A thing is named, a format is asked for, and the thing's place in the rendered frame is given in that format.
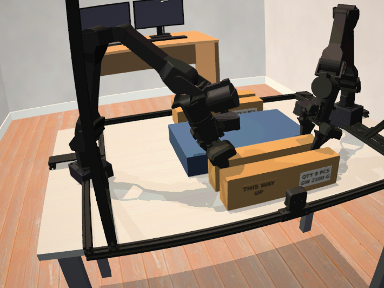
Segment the blue raised platform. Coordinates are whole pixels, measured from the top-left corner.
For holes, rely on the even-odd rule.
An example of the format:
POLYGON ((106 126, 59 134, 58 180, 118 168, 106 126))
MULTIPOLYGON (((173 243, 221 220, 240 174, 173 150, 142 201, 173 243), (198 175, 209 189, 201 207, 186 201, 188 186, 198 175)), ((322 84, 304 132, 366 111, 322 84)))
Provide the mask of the blue raised platform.
MULTIPOLYGON (((300 125, 278 109, 238 114, 240 129, 219 137, 235 148, 300 136, 300 125)), ((168 125, 169 141, 188 177, 208 174, 208 157, 190 132, 188 122, 168 125)))

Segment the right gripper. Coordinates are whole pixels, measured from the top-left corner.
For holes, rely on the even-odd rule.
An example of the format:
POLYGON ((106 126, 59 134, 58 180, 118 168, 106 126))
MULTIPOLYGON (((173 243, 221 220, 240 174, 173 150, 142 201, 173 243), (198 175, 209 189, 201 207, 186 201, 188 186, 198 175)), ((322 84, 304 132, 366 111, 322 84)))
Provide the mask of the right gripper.
POLYGON ((337 126, 330 124, 331 120, 329 120, 332 110, 336 110, 336 107, 334 106, 335 102, 315 97, 315 102, 318 103, 319 101, 321 101, 323 105, 319 120, 316 118, 314 119, 314 116, 305 118, 297 117, 300 123, 300 135, 310 134, 315 125, 319 126, 319 130, 314 129, 315 137, 310 150, 319 149, 329 139, 334 138, 340 140, 342 137, 342 130, 337 126))

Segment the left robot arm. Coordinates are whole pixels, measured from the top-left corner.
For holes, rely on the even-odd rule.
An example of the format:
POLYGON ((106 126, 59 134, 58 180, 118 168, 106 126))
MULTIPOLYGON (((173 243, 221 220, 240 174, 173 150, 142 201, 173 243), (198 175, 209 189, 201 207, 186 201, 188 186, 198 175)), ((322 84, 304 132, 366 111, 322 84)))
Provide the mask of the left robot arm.
MULTIPOLYGON (((206 119, 210 112, 214 112, 217 113, 214 116, 215 120, 217 119, 214 124, 220 138, 225 136, 224 132, 240 129, 240 117, 235 112, 228 111, 240 105, 237 90, 229 78, 211 84, 199 75, 194 67, 166 54, 132 25, 122 24, 114 27, 97 25, 82 31, 96 141, 105 130, 105 117, 100 116, 98 112, 101 62, 108 44, 113 42, 121 42, 158 72, 164 84, 176 94, 171 108, 181 107, 189 123, 198 123, 206 119)), ((75 151, 77 159, 75 164, 83 171, 88 171, 80 116, 74 134, 69 147, 75 151)))

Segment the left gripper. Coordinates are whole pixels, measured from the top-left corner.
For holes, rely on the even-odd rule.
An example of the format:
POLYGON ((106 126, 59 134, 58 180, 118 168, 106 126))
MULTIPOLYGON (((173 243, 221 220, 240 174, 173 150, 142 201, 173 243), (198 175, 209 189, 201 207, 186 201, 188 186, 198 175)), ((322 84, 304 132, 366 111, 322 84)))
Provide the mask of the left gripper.
POLYGON ((229 167, 228 159, 236 155, 237 152, 230 141, 221 141, 219 139, 214 124, 215 121, 215 117, 210 112, 210 115, 206 119, 198 123, 188 123, 191 126, 190 132, 193 138, 197 140, 198 145, 206 151, 206 155, 211 164, 222 169, 229 167))

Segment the brown cardboard carton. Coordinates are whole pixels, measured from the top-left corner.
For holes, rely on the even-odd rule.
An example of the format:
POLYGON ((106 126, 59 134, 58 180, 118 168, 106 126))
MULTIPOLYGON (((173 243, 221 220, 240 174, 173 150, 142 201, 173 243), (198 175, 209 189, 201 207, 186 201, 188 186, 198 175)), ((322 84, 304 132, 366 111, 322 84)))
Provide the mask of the brown cardboard carton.
MULTIPOLYGON (((232 109, 228 109, 236 114, 251 113, 263 111, 263 100, 257 96, 244 97, 240 99, 240 106, 232 109)), ((174 109, 175 123, 188 122, 181 107, 174 109)))
MULTIPOLYGON (((249 89, 248 90, 238 90, 237 92, 238 92, 239 98, 255 96, 255 93, 249 89)), ((171 99, 171 105, 173 104, 173 101, 174 101, 174 99, 171 99)), ((173 121, 175 122, 174 109, 172 109, 172 115, 173 115, 173 121)))
MULTIPOLYGON (((282 156, 310 151, 314 140, 311 134, 295 136, 276 141, 236 148, 236 155, 229 160, 229 167, 259 162, 282 156)), ((220 191, 220 168, 213 166, 208 159, 209 183, 215 190, 220 191)))
POLYGON ((340 155, 329 147, 220 169, 220 199, 227 211, 335 184, 340 155))

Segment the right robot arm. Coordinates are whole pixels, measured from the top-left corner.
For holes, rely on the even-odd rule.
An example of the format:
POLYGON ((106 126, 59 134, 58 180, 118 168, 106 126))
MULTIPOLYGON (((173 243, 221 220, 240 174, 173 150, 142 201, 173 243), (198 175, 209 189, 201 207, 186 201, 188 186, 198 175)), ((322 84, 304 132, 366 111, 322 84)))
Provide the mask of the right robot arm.
MULTIPOLYGON (((311 84, 316 97, 332 102, 336 101, 341 90, 340 103, 336 105, 347 109, 357 107, 354 104, 355 93, 361 92, 361 81, 354 65, 354 28, 359 16, 356 5, 338 4, 333 7, 334 21, 329 45, 319 58, 315 71, 317 77, 311 84)), ((300 117, 314 116, 319 120, 322 106, 322 102, 316 103, 314 97, 311 101, 296 101, 294 113, 300 117)))

